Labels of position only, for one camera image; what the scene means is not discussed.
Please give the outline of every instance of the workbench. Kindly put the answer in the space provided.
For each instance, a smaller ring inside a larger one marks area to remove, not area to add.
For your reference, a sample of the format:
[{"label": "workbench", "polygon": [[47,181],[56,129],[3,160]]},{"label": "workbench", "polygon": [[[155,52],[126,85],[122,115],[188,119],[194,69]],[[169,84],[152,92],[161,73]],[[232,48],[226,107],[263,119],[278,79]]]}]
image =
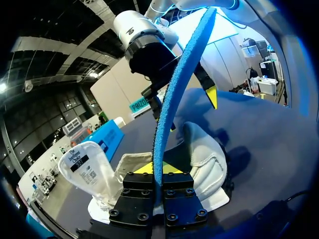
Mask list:
[{"label": "workbench", "polygon": [[[181,127],[191,121],[221,143],[231,159],[229,173],[235,188],[228,204],[210,213],[217,223],[230,229],[252,217],[272,200],[284,200],[309,189],[317,173],[319,127],[293,109],[259,98],[218,92],[214,110],[205,92],[187,90],[180,102],[164,160],[181,171],[189,168]],[[138,117],[121,130],[125,134],[111,166],[116,168],[124,153],[148,152],[153,148],[156,122],[152,112]],[[289,202],[296,210],[304,196]],[[72,233],[89,229],[87,206],[92,197],[80,189],[70,191],[57,222]],[[153,238],[163,238],[163,226],[155,226]]]}]

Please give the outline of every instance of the bolt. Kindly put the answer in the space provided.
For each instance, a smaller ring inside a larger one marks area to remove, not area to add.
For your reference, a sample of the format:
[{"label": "bolt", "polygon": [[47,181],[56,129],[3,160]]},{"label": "bolt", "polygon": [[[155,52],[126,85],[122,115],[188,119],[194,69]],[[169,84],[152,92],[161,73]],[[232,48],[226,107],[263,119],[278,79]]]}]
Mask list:
[{"label": "bolt", "polygon": [[168,197],[172,198],[173,195],[175,194],[175,191],[174,190],[167,190],[166,194],[168,195]]},{"label": "bolt", "polygon": [[142,191],[142,195],[147,196],[148,194],[150,194],[149,190],[143,190]]},{"label": "bolt", "polygon": [[205,209],[200,209],[200,210],[198,210],[197,215],[199,217],[206,217],[207,216],[207,211]]},{"label": "bolt", "polygon": [[149,219],[149,215],[147,213],[138,214],[138,219],[142,222],[145,222]]},{"label": "bolt", "polygon": [[195,193],[195,191],[194,191],[193,188],[187,188],[187,189],[186,189],[186,194],[187,194],[188,196],[193,196],[194,193]]},{"label": "bolt", "polygon": [[109,211],[110,217],[116,217],[119,213],[120,213],[120,212],[119,212],[118,210],[116,210],[116,209],[111,209],[111,210]]},{"label": "bolt", "polygon": [[178,215],[176,215],[176,214],[169,214],[168,216],[167,216],[167,220],[168,220],[168,222],[170,222],[171,224],[172,223],[175,223],[177,220],[178,220]]},{"label": "bolt", "polygon": [[128,188],[124,188],[122,191],[123,194],[129,194],[130,193],[130,189]]}]

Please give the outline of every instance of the robotic arm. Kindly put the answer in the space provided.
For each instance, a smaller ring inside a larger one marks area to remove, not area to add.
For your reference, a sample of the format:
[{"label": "robotic arm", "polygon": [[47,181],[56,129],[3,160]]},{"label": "robotic arm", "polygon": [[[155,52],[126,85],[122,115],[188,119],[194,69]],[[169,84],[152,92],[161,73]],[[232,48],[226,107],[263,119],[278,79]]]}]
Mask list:
[{"label": "robotic arm", "polygon": [[[178,36],[168,28],[168,21],[161,17],[173,6],[186,11],[206,6],[233,10],[238,5],[239,0],[152,0],[145,16],[129,10],[115,18],[114,28],[125,47],[125,58],[131,72],[149,77],[151,81],[142,95],[151,106],[156,120],[160,117],[161,109],[158,90],[169,83],[179,61],[179,57],[171,51],[178,42]],[[202,86],[214,86],[213,81],[210,81],[200,83]]]}]

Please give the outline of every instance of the blue sponge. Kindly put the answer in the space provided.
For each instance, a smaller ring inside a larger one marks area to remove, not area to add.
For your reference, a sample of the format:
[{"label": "blue sponge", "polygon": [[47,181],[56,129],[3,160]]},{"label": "blue sponge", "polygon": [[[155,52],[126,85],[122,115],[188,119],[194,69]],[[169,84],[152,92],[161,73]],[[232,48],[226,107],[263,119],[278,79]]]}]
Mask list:
[{"label": "blue sponge", "polygon": [[203,15],[189,43],[186,45],[173,77],[166,90],[159,122],[157,125],[154,148],[153,167],[155,177],[156,205],[161,202],[162,159],[170,127],[173,123],[180,99],[188,81],[197,66],[215,24],[216,9],[209,8]]}]

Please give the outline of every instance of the ceiling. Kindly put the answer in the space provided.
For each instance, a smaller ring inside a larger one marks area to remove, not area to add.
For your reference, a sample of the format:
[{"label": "ceiling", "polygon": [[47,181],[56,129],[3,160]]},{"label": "ceiling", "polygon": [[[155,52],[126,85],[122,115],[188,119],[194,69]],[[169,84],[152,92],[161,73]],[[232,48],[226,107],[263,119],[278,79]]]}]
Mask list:
[{"label": "ceiling", "polygon": [[[126,10],[145,14],[151,0],[44,0],[22,21],[0,84],[0,102],[21,94],[25,81],[34,88],[59,83],[94,82],[124,56],[113,31],[116,15]],[[165,16],[178,20],[177,9]]]}]

